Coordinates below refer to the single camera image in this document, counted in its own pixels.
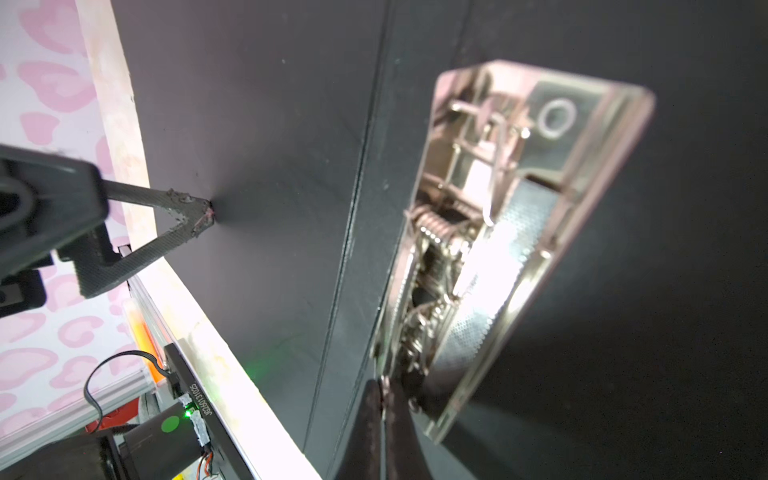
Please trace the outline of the red folder black inside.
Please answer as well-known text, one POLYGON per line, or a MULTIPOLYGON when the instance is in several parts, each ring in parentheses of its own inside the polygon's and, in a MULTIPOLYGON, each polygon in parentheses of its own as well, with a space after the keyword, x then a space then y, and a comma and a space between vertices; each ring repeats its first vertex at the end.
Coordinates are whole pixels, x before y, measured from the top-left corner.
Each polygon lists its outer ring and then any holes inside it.
POLYGON ((368 380, 434 479, 767 475, 763 1, 117 1, 168 258, 300 451, 368 380))

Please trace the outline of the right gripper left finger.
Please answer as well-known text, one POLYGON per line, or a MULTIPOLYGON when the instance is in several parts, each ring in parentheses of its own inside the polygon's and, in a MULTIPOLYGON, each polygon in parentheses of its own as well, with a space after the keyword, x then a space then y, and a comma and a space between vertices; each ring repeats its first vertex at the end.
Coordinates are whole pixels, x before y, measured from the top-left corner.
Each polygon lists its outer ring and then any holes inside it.
POLYGON ((336 480, 381 478, 382 392, 378 380, 368 380, 354 418, 336 480))

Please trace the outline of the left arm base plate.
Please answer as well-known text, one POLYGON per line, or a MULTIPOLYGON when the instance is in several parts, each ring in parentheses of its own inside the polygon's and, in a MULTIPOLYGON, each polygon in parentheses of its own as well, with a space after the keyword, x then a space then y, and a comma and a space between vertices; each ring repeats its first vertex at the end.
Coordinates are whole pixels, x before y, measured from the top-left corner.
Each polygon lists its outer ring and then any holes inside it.
POLYGON ((193 410, 189 417, 198 438, 206 440, 204 451, 213 454, 212 472, 223 479, 259 479, 181 350, 173 343, 163 350, 173 395, 187 410, 193 410))

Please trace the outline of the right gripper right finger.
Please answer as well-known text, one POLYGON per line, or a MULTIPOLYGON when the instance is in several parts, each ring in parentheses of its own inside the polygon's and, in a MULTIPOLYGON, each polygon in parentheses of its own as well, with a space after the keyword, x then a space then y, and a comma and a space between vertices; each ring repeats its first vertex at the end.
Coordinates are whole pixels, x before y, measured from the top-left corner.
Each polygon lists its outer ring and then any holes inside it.
POLYGON ((387 480, 432 480, 403 386, 381 378, 384 466, 387 480))

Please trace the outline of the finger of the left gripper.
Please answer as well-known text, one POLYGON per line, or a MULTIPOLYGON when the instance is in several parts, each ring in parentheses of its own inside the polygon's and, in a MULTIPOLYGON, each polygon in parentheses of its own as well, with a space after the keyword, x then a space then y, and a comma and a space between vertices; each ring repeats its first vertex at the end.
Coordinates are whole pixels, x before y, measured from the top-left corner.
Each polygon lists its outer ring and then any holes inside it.
POLYGON ((108 200, 126 204, 126 226, 137 243, 122 254, 113 248, 102 220, 57 250, 72 264, 80 294, 102 295, 214 225, 210 201, 173 189, 103 182, 108 200))

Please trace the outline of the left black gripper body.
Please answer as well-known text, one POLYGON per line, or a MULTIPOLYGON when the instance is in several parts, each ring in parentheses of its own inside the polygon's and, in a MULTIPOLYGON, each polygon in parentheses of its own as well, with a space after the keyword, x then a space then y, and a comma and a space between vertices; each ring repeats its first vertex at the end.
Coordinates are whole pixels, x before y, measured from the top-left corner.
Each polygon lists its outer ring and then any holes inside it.
POLYGON ((1 147, 1 316, 42 307, 40 269, 51 253, 103 224, 109 213, 92 163, 1 147))

